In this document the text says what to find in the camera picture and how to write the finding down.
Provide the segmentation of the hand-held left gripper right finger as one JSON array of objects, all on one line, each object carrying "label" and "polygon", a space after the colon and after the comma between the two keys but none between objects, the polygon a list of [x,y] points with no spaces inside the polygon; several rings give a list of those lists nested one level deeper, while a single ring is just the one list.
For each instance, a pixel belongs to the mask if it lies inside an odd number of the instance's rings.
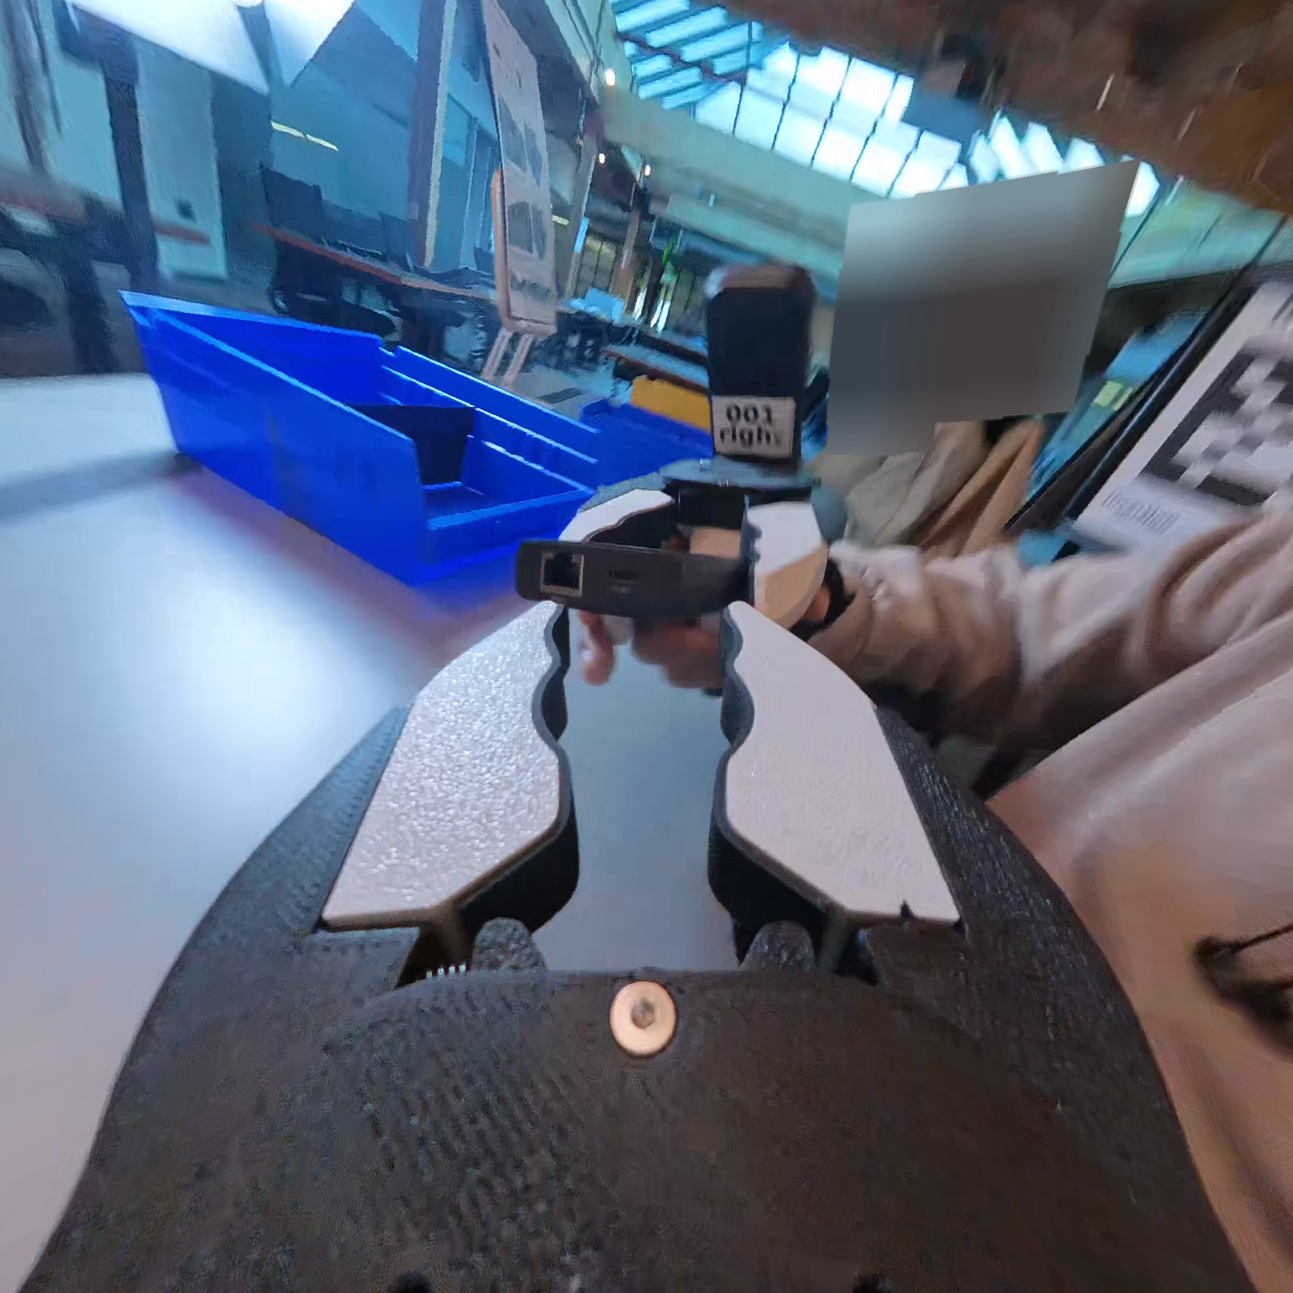
[{"label": "hand-held left gripper right finger", "polygon": [[716,790],[736,848],[829,917],[955,927],[959,907],[870,697],[752,605],[722,619],[733,736]]}]

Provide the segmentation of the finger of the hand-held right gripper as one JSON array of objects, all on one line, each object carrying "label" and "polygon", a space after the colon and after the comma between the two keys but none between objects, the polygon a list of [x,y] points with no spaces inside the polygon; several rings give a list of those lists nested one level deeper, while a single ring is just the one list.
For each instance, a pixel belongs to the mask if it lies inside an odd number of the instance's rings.
[{"label": "finger of the hand-held right gripper", "polygon": [[830,549],[810,499],[747,509],[752,605],[769,620],[801,620],[826,583]]},{"label": "finger of the hand-held right gripper", "polygon": [[559,539],[575,543],[661,548],[675,534],[675,500],[661,489],[629,489],[590,502],[567,523]]}]

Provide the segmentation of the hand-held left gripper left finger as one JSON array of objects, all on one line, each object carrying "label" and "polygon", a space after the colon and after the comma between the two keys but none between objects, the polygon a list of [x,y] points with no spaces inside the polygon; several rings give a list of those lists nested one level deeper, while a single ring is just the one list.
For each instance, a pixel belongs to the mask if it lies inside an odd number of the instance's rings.
[{"label": "hand-held left gripper left finger", "polygon": [[475,936],[536,931],[575,896],[567,613],[536,605],[448,663],[393,745],[322,922]]}]

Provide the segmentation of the black ethernet port adapter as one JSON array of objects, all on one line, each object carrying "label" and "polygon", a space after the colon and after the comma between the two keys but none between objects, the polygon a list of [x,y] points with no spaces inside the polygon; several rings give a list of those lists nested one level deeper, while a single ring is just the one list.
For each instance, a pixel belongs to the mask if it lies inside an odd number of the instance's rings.
[{"label": "black ethernet port adapter", "polygon": [[752,568],[715,557],[595,540],[528,540],[515,586],[530,602],[638,622],[696,620],[747,600]]}]

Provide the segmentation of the person's right hand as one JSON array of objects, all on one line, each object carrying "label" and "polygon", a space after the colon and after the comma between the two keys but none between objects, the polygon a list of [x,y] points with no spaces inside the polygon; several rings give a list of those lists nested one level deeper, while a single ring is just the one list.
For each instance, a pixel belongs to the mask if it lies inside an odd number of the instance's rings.
[{"label": "person's right hand", "polygon": [[581,673],[592,686],[607,685],[627,649],[675,688],[712,696],[722,691],[721,634],[710,623],[641,622],[585,609],[576,614],[576,622]]}]

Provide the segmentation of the small blue plastic bin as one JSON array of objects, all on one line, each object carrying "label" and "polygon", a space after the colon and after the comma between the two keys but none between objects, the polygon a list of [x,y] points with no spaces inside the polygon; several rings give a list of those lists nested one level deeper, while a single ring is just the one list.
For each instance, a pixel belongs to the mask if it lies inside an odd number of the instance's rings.
[{"label": "small blue plastic bin", "polygon": [[641,409],[632,403],[595,399],[579,411],[578,420],[619,443],[624,459],[629,459],[633,449],[642,462],[647,462],[647,465],[638,468],[639,474],[681,460],[713,457],[710,431]]}]

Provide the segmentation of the yellow plastic bin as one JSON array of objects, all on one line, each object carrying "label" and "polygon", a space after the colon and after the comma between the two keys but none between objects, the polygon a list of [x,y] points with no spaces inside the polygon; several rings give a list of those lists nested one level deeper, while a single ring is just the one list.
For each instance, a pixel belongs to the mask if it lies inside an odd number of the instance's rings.
[{"label": "yellow plastic bin", "polygon": [[678,423],[710,428],[710,400],[702,391],[656,377],[638,377],[630,391],[636,409],[672,419]]}]

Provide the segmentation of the wooden sign easel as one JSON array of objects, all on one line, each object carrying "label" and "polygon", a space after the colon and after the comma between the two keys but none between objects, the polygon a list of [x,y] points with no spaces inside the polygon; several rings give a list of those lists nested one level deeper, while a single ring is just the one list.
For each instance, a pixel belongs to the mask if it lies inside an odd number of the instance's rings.
[{"label": "wooden sign easel", "polygon": [[482,368],[510,386],[532,346],[556,334],[561,292],[539,65],[495,1],[481,3],[501,149],[492,186],[499,331]]}]

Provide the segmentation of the large blue plastic bin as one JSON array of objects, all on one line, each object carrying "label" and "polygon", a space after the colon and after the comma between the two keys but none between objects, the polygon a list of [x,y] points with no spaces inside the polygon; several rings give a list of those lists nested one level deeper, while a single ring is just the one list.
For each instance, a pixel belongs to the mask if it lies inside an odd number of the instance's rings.
[{"label": "large blue plastic bin", "polygon": [[599,435],[373,334],[122,292],[178,451],[405,583],[556,534]]}]

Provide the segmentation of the black white marker board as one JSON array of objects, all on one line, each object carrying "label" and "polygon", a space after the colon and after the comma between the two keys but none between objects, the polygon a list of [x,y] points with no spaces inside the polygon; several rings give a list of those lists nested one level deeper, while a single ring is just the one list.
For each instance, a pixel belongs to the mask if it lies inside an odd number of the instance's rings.
[{"label": "black white marker board", "polygon": [[1269,278],[1224,326],[1073,522],[1113,551],[1158,551],[1292,508],[1292,283]]}]

